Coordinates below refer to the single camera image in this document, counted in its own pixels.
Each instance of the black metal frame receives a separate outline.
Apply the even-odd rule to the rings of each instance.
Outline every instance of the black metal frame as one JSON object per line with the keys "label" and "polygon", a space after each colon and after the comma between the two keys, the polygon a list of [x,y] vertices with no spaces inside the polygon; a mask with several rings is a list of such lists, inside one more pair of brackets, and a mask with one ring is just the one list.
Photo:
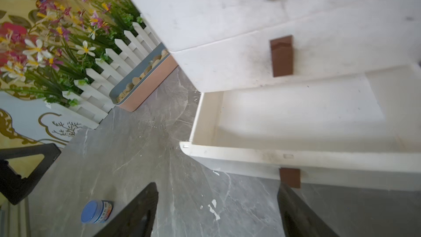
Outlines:
{"label": "black metal frame", "polygon": [[285,183],[279,188],[278,205],[286,237],[339,237]]}
{"label": "black metal frame", "polygon": [[[7,159],[43,154],[44,159],[27,178],[16,174]],[[31,193],[47,169],[59,157],[61,151],[55,144],[33,145],[21,148],[0,150],[0,192],[13,205]]]}
{"label": "black metal frame", "polygon": [[95,237],[150,237],[157,205],[157,186],[152,182]]}

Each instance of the white drawer cabinet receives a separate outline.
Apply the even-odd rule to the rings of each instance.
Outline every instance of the white drawer cabinet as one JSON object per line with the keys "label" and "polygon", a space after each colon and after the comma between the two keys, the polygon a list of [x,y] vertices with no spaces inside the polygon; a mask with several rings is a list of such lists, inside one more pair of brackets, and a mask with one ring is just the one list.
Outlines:
{"label": "white drawer cabinet", "polygon": [[[421,190],[419,0],[133,0],[202,92],[184,153],[213,170]],[[293,75],[269,40],[293,35]]]}
{"label": "white drawer cabinet", "polygon": [[[417,62],[418,0],[133,0],[201,92],[304,82]],[[294,75],[269,40],[294,35]]]}

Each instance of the gray marble floor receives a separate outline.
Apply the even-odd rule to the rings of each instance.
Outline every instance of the gray marble floor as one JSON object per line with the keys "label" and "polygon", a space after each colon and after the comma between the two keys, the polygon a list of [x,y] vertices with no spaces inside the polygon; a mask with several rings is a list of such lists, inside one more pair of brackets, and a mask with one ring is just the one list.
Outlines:
{"label": "gray marble floor", "polygon": [[[180,150],[199,95],[176,69],[135,112],[114,108],[80,131],[29,196],[31,236],[90,237],[104,224],[80,222],[89,200],[113,200],[112,219],[152,181],[154,237],[284,236],[279,181],[213,172]],[[420,192],[304,184],[298,193],[341,237],[421,236]]]}

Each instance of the planter box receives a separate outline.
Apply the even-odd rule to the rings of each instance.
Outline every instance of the planter box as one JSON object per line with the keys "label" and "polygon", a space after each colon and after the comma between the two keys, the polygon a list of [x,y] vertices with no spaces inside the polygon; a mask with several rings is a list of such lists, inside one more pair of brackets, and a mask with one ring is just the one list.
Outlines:
{"label": "planter box", "polygon": [[171,55],[161,57],[161,61],[152,68],[146,76],[123,98],[118,102],[117,97],[124,91],[126,85],[132,82],[134,77],[139,77],[150,65],[154,56],[160,55],[165,49],[164,44],[159,44],[146,58],[136,66],[127,76],[125,76],[109,93],[113,103],[129,112],[136,110],[150,94],[170,75],[178,66]]}

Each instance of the blue container lid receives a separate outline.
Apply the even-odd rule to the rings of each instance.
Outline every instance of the blue container lid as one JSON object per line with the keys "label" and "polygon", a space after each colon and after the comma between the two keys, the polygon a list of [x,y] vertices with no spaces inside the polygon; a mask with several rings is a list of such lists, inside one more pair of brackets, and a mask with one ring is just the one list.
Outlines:
{"label": "blue container lid", "polygon": [[97,208],[97,201],[91,200],[90,202],[88,202],[83,208],[82,215],[80,216],[80,220],[82,221],[82,223],[88,223],[90,220],[92,220],[95,216]]}

